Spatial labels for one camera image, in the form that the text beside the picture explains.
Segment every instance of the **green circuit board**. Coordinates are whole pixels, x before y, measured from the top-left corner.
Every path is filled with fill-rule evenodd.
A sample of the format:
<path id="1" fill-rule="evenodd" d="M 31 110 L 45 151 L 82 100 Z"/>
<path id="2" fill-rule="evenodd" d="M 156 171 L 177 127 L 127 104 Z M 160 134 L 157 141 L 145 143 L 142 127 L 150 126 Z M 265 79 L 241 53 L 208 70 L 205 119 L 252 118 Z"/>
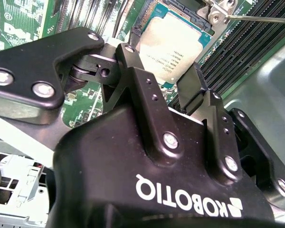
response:
<path id="1" fill-rule="evenodd" d="M 0 50 L 41 37 L 47 0 L 0 0 Z"/>

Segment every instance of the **black ram slot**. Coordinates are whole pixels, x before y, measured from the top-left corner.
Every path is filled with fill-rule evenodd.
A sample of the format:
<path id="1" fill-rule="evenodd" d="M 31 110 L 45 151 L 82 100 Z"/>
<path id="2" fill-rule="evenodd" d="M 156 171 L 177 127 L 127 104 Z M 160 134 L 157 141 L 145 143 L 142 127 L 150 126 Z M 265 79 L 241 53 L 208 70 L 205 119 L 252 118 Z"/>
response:
<path id="1" fill-rule="evenodd" d="M 278 14 L 278 16 L 285 18 L 285 8 L 280 14 Z M 210 87 L 216 90 L 218 85 L 222 84 L 222 82 L 229 81 L 229 75 L 232 74 L 232 72 L 235 72 L 235 70 L 241 67 L 241 65 L 246 66 L 246 60 L 250 56 L 256 56 L 260 51 L 262 51 L 259 47 L 266 43 L 269 39 L 275 39 L 273 34 L 275 34 L 275 32 L 281 27 L 282 24 L 266 23 L 266 29 L 259 32 L 258 36 L 256 36 L 254 39 L 251 39 L 250 42 L 248 42 L 249 45 L 246 45 L 241 51 L 235 53 L 234 55 L 236 58 L 234 58 L 233 61 L 229 61 L 226 63 L 227 66 L 213 72 L 213 75 L 217 76 L 218 79 L 210 81 Z"/>
<path id="2" fill-rule="evenodd" d="M 271 6 L 269 15 L 271 17 L 277 17 L 277 15 L 281 12 L 282 9 L 285 9 L 285 2 L 283 3 L 283 7 L 279 7 L 278 2 L 275 2 Z M 253 41 L 257 40 L 257 37 L 262 31 L 268 31 L 270 28 L 269 26 L 272 24 L 269 23 L 255 23 L 254 26 L 249 28 L 249 36 L 242 36 L 239 41 L 237 41 L 236 45 L 234 45 L 233 48 L 229 49 L 229 52 L 226 54 L 226 56 L 233 56 L 235 57 L 240 56 L 240 54 L 249 46 L 251 46 L 251 43 Z M 218 78 L 220 72 L 224 72 L 227 69 L 230 69 L 229 67 L 231 65 L 231 61 L 228 60 L 228 58 L 224 58 L 219 64 L 216 65 L 215 68 L 212 69 L 212 71 L 208 72 L 209 78 L 206 80 L 208 85 L 213 84 L 213 82 Z"/>
<path id="3" fill-rule="evenodd" d="M 251 15 L 285 18 L 285 1 L 261 2 L 257 3 L 254 11 L 250 12 Z M 256 64 L 270 50 L 273 43 L 277 43 L 277 40 L 281 40 L 283 37 L 285 37 L 285 25 L 252 21 L 240 22 L 202 66 L 208 86 L 221 95 L 249 71 L 253 67 L 253 63 Z M 250 61 L 256 57 L 260 58 L 257 61 Z"/>
<path id="4" fill-rule="evenodd" d="M 248 13 L 249 16 L 260 16 L 275 0 L 259 1 L 254 8 Z M 207 62 L 202 66 L 204 76 L 208 74 L 208 71 L 216 65 L 217 62 L 225 55 L 226 51 L 235 45 L 236 40 L 239 40 L 243 35 L 247 33 L 247 30 L 254 24 L 253 21 L 241 21 L 235 27 L 233 32 L 225 39 L 225 41 L 218 47 L 218 49 L 212 54 Z"/>

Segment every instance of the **electronic component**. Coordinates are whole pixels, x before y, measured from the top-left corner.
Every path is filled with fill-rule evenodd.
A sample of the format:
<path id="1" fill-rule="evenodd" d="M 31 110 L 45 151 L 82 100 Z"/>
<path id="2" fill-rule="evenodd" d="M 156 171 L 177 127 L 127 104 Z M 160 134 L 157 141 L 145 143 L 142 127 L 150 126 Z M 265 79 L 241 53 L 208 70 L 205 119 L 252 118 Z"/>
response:
<path id="1" fill-rule="evenodd" d="M 209 34 L 158 4 L 142 33 L 140 57 L 145 69 L 154 73 L 159 84 L 171 88 L 210 39 Z"/>

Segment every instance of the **gray computer chassis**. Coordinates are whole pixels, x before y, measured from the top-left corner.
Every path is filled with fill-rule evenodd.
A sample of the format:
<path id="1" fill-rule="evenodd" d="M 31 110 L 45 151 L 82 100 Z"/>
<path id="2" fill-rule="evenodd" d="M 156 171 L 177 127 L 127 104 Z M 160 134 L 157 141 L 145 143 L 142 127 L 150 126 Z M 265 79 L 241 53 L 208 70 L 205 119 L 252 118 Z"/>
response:
<path id="1" fill-rule="evenodd" d="M 48 191 L 39 183 L 43 166 L 32 159 L 0 152 L 0 228 L 45 227 Z"/>

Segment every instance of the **screw hole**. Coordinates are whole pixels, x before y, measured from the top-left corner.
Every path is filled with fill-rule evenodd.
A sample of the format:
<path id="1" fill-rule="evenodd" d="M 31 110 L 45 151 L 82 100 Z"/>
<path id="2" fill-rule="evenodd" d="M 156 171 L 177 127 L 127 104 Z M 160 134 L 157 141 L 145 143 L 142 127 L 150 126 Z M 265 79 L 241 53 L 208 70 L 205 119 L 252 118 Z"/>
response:
<path id="1" fill-rule="evenodd" d="M 110 70 L 107 69 L 107 68 L 104 68 L 104 69 L 102 69 L 102 70 L 100 71 L 100 75 L 101 75 L 102 77 L 108 77 L 109 74 L 110 74 Z"/>
<path id="2" fill-rule="evenodd" d="M 158 101 L 158 97 L 157 97 L 157 95 L 153 94 L 153 96 L 152 96 L 152 100 L 154 100 L 154 101 Z"/>
<path id="3" fill-rule="evenodd" d="M 224 132 L 225 132 L 226 134 L 229 134 L 229 130 L 228 130 L 227 128 L 224 128 Z"/>

